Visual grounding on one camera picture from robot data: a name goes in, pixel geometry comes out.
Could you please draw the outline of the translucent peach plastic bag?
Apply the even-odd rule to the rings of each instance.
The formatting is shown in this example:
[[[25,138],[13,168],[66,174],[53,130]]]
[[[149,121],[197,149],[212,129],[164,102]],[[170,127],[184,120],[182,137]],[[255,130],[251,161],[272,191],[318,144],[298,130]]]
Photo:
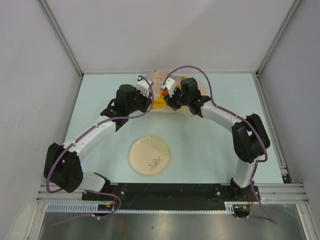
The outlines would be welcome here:
[[[185,115],[201,115],[200,107],[210,100],[206,95],[204,85],[198,83],[193,77],[171,75],[166,81],[170,89],[162,89],[168,73],[161,69],[151,71],[147,78],[153,81],[155,101],[152,112],[173,113],[178,112]]]

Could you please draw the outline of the fake orange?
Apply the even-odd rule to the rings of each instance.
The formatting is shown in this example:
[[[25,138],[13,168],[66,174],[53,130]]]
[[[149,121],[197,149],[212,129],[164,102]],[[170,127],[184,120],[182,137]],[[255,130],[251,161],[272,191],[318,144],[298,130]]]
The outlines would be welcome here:
[[[160,94],[160,97],[161,97],[161,98],[164,98],[167,94],[168,94],[168,91],[167,91],[167,90],[162,90],[162,91],[161,91],[161,94]]]

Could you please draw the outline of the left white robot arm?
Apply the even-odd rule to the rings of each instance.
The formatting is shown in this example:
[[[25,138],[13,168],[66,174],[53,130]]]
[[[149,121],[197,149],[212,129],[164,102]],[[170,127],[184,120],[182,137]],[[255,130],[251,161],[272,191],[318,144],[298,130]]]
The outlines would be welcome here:
[[[153,103],[154,91],[150,86],[121,85],[116,97],[90,128],[69,142],[53,143],[48,147],[43,171],[47,192],[53,192],[50,189],[50,183],[53,183],[68,193],[83,190],[93,192],[100,200],[107,199],[111,193],[107,179],[98,173],[84,172],[82,161],[106,137],[134,119],[133,113],[140,111],[144,116]]]

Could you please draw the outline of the yellow fake bell pepper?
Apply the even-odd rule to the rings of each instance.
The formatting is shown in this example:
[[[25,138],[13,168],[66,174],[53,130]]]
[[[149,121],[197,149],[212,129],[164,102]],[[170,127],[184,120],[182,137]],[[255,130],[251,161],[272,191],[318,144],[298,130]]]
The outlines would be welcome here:
[[[167,106],[166,101],[164,100],[164,98],[163,97],[159,97],[159,98],[154,100],[152,109],[153,110],[164,109],[164,108],[167,108],[167,107],[168,106]]]

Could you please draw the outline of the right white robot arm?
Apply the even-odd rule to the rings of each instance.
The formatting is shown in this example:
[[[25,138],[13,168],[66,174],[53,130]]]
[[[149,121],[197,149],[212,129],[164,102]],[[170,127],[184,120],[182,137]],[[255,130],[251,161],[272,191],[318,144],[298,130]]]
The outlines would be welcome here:
[[[253,182],[255,164],[261,156],[267,156],[271,142],[259,115],[253,113],[242,117],[213,103],[212,98],[202,95],[194,78],[185,78],[179,84],[168,78],[162,85],[166,104],[174,111],[188,107],[193,115],[211,120],[232,134],[233,149],[238,157],[237,168],[230,188],[231,196],[242,201],[249,194],[248,186]]]

